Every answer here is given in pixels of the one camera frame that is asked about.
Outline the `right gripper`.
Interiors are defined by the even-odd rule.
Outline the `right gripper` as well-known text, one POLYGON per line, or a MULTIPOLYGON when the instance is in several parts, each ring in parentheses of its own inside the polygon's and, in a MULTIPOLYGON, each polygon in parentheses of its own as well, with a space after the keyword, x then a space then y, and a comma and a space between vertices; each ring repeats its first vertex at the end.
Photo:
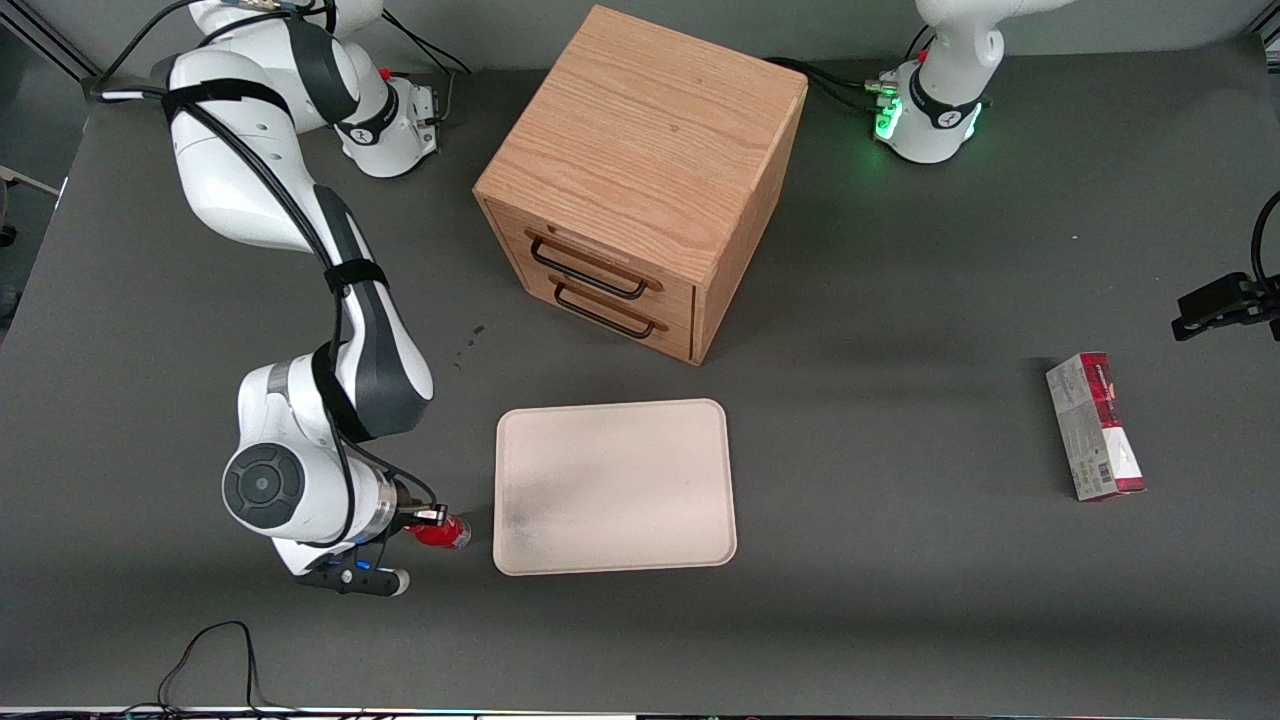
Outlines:
POLYGON ((407 484, 396 483, 396 515, 392 520, 393 536, 407 534, 417 539, 417 527, 438 528, 449 524, 447 506, 425 506, 421 498, 411 493, 407 484))

